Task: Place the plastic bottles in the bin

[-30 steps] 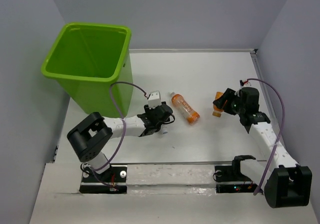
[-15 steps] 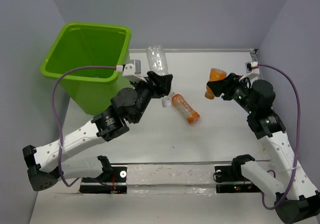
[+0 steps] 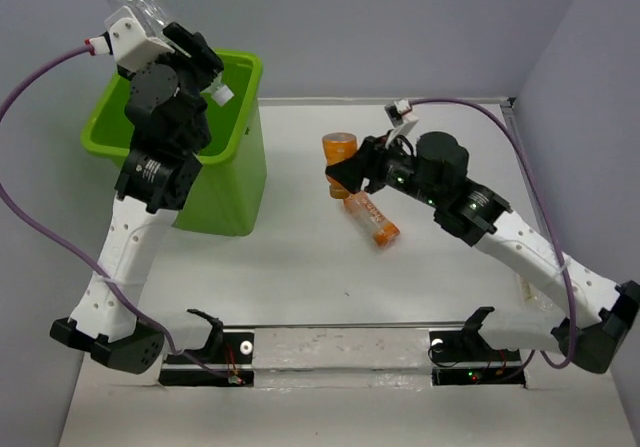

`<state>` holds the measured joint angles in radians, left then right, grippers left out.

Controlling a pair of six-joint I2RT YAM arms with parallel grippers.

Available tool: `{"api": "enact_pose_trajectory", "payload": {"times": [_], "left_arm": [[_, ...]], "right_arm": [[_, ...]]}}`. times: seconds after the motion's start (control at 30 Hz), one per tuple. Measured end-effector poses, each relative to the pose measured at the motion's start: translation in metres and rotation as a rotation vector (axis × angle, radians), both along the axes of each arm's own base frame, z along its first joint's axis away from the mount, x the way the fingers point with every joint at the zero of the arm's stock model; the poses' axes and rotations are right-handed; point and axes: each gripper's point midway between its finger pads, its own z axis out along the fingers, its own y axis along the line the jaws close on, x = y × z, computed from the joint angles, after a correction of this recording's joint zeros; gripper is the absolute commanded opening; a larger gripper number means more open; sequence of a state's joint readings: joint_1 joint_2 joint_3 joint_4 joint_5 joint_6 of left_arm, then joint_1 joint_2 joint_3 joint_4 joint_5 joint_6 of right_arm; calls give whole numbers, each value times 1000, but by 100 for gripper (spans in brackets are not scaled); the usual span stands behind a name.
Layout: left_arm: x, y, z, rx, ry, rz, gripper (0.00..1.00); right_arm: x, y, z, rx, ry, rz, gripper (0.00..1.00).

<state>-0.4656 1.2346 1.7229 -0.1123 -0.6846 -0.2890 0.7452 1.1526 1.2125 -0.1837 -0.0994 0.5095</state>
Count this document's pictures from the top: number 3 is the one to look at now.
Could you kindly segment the small orange bottle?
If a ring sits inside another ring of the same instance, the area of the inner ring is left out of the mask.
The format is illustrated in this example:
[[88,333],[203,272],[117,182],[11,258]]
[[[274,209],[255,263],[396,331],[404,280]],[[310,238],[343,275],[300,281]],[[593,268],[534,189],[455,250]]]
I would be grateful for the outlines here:
[[[322,138],[323,151],[328,166],[337,164],[351,156],[358,149],[357,137],[346,132],[334,132],[326,134]],[[350,193],[331,177],[326,177],[329,182],[329,195],[333,199],[345,199]]]

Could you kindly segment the orange drink bottle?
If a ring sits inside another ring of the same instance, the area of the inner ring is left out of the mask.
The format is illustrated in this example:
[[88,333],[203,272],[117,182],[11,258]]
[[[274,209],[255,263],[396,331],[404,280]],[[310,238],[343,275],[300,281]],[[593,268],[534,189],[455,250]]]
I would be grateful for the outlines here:
[[400,236],[399,228],[381,212],[366,192],[350,195],[343,200],[343,206],[379,249],[389,248]]

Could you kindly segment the clear crushed bottle white cap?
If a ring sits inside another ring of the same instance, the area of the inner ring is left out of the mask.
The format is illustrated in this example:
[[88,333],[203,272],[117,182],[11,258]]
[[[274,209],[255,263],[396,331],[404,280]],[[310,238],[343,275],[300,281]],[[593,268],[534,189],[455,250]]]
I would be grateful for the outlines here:
[[[118,4],[118,8],[123,6],[131,7],[139,11],[144,19],[149,23],[151,29],[155,33],[155,35],[165,42],[167,42],[170,46],[175,49],[174,53],[178,54],[182,53],[186,55],[188,59],[191,60],[189,55],[176,46],[173,42],[171,42],[168,38],[166,38],[163,34],[163,28],[166,27],[171,22],[176,22],[173,20],[173,17],[168,15],[165,9],[163,9],[160,3],[157,0],[116,0]],[[223,72],[213,79],[212,77],[205,82],[204,90],[208,92],[212,99],[219,105],[224,106],[227,104],[233,97],[234,93],[223,81]]]

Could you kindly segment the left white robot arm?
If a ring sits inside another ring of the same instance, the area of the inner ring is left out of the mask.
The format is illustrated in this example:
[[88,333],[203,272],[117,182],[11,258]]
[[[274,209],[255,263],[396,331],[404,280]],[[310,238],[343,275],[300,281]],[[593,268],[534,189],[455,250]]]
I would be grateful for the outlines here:
[[53,322],[50,336],[107,368],[142,374],[162,355],[201,365],[223,347],[218,318],[188,309],[189,328],[199,322],[208,328],[176,341],[138,302],[160,243],[202,169],[197,155],[211,142],[202,93],[224,64],[200,33],[177,22],[163,28],[161,39],[143,29],[132,34],[133,27],[125,19],[108,33],[118,73],[129,82],[124,113],[133,126],[109,231],[83,298],[68,317]]

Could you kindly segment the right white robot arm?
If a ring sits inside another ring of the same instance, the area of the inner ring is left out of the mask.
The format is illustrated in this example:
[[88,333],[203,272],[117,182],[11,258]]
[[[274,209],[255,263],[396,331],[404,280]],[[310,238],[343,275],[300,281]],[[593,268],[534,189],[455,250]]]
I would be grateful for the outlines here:
[[434,209],[435,222],[465,244],[500,261],[541,291],[557,313],[478,308],[458,336],[462,351],[482,359],[493,350],[562,354],[595,374],[606,372],[639,312],[639,285],[618,284],[552,245],[488,187],[467,175],[469,153],[444,132],[400,141],[369,136],[349,158],[330,165],[329,178],[352,194],[393,188]]

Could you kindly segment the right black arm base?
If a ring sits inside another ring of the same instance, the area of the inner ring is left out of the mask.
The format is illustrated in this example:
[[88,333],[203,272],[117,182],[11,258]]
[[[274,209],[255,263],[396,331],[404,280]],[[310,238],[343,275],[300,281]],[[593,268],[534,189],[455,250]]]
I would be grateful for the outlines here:
[[461,330],[430,331],[427,356],[435,387],[526,386],[524,360],[519,350],[494,350]]

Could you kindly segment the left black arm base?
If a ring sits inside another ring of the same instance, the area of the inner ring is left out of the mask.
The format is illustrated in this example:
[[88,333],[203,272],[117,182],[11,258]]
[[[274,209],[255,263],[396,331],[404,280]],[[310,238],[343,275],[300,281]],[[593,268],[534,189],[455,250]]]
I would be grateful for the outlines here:
[[167,355],[160,367],[159,384],[165,387],[252,387],[255,330],[225,327],[220,319],[197,309],[187,312],[210,325],[208,337],[199,349]]

